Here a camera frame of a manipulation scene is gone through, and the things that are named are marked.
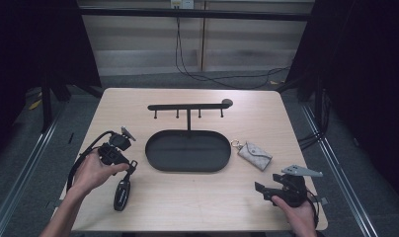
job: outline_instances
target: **person's left hand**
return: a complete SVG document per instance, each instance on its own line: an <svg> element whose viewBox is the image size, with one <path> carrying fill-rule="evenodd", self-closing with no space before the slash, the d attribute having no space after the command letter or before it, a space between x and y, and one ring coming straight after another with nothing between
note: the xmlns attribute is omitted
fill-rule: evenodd
<svg viewBox="0 0 399 237"><path fill-rule="evenodd" d="M111 175L129 169L128 164L108 166L102 163L98 149L94 149L80 164L76 171L73 189L79 189L85 195L102 185Z"/></svg>

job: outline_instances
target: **black oval tray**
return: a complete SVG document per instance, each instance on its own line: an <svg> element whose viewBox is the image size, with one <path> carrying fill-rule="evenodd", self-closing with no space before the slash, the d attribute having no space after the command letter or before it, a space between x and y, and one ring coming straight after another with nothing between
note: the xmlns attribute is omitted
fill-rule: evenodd
<svg viewBox="0 0 399 237"><path fill-rule="evenodd" d="M162 130L150 137L145 153L151 166L168 172L216 172L231 155L225 136L208 130Z"/></svg>

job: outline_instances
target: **black mechanical device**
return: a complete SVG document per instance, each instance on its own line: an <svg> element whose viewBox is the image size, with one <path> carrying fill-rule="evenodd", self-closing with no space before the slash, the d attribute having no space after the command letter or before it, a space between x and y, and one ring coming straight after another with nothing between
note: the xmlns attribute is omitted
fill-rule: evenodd
<svg viewBox="0 0 399 237"><path fill-rule="evenodd" d="M99 147L94 147L94 145L107 134L111 135L109 141L103 143ZM125 129L125 127L121 128L121 134L113 131L106 131L102 133L97 139L95 139L94 142L92 142L91 145L89 145L88 148L86 148L83 153L79 155L79 158L74 163L68 176L67 190L72 187L74 175L76 174L79 166L85 160L86 156L89 155L94 149L98 148L98 153L101 157L102 163L106 165L126 163L129 165L129 168L126 170L125 177L117 186L116 196L114 198L114 209L118 211L124 210L131 189L129 177L132 175L132 173L134 173L138 164L135 160L129 162L128 159L121 154L121 151L124 151L131 146L131 142L129 141L130 139L135 141L135 138L128 132L128 130Z"/></svg>
<svg viewBox="0 0 399 237"><path fill-rule="evenodd" d="M299 207L305 201L309 201L314 212L315 226L317 226L317 223L319 222L319 202L317 197L307 190L303 176L322 177L323 174L321 172L315 172L297 165L291 165L282 169L281 171L285 174L273 174L273 178L275 182L282 184L282 189L266 188L264 185L255 182L255 190L261 193L265 200L270 200L273 205L276 205L272 201L273 196L282 198L291 207ZM317 211L314 207L313 201L310 199L310 197L308 197L307 194L311 194L317 203Z"/></svg>

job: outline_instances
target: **hand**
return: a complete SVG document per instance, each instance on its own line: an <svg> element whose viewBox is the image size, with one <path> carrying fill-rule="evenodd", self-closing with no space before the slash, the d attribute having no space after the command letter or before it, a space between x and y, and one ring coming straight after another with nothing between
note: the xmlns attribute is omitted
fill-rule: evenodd
<svg viewBox="0 0 399 237"><path fill-rule="evenodd" d="M73 187L85 195L102 185L111 175L129 169L128 164L108 166L102 163L98 149L94 149L80 164L74 176Z"/></svg>
<svg viewBox="0 0 399 237"><path fill-rule="evenodd" d="M283 211L292 231L297 237L317 236L314 226L314 213L308 201L301 206L292 208L283 199L277 196L272 201Z"/></svg>

